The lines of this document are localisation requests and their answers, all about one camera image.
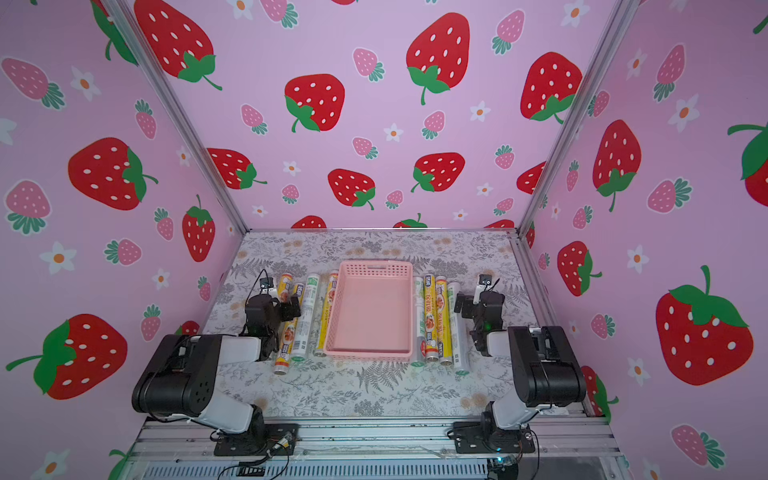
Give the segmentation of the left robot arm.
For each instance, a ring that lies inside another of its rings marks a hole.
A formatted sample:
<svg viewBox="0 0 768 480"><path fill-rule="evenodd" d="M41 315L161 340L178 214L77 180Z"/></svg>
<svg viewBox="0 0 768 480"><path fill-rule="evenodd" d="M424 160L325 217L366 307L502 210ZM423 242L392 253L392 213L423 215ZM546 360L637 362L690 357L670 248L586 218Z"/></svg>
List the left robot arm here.
<svg viewBox="0 0 768 480"><path fill-rule="evenodd" d="M159 422L190 420L224 437L264 444L261 409L220 391L218 369L269 360L278 351L281 326L301 314L300 301L261 293L246 301L245 314L238 335L165 336L133 389L133 409Z"/></svg>

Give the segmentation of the white grape wrap roll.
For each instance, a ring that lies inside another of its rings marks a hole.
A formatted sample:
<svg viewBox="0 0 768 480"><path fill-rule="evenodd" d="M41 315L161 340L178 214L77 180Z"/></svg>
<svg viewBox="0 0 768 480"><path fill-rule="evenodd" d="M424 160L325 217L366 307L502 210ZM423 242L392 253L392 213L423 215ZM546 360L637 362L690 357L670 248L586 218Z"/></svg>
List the white grape wrap roll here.
<svg viewBox="0 0 768 480"><path fill-rule="evenodd" d="M423 367L426 363L426 326L424 319L424 279L414 276L414 353L411 365Z"/></svg>

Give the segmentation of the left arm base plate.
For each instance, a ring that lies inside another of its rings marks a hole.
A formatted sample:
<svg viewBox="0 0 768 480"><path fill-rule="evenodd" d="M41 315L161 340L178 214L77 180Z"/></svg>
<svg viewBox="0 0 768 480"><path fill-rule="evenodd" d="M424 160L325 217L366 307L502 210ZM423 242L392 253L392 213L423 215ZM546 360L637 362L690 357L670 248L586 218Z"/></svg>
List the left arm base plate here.
<svg viewBox="0 0 768 480"><path fill-rule="evenodd" d="M220 434L215 457L291 456L298 440L297 423L267 423L240 434Z"/></svg>

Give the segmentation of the white green wrap roll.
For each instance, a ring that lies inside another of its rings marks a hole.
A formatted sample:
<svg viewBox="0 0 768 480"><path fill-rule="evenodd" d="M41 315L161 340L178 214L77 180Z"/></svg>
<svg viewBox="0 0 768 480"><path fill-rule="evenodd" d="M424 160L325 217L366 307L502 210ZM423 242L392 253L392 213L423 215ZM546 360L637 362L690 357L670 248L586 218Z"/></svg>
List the white green wrap roll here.
<svg viewBox="0 0 768 480"><path fill-rule="evenodd" d="M319 285L319 274L310 274L307 277L301 303L301 316L296 324L295 339L290 354L290 360L292 362L302 362L308 356L309 337L314 318L314 309L318 297Z"/></svg>

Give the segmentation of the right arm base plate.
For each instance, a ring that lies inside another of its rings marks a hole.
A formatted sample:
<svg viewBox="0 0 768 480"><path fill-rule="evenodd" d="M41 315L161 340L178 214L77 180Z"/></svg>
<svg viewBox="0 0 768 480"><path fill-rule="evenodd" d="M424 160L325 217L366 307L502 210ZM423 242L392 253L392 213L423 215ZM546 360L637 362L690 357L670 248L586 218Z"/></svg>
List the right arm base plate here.
<svg viewBox="0 0 768 480"><path fill-rule="evenodd" d="M531 454L536 452L530 429L504 430L491 424L454 422L446 436L459 454Z"/></svg>

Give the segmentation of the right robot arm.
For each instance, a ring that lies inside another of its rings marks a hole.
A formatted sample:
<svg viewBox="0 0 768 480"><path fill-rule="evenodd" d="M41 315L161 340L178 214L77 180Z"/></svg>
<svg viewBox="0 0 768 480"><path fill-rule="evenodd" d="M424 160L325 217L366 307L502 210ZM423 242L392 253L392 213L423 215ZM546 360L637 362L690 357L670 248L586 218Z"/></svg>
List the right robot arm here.
<svg viewBox="0 0 768 480"><path fill-rule="evenodd" d="M503 325L504 295L484 290L476 297L458 294L454 312L472 322L475 350L511 362L513 387L482 413L483 434L520 433L541 411L582 402L587 383L564 330L557 326Z"/></svg>

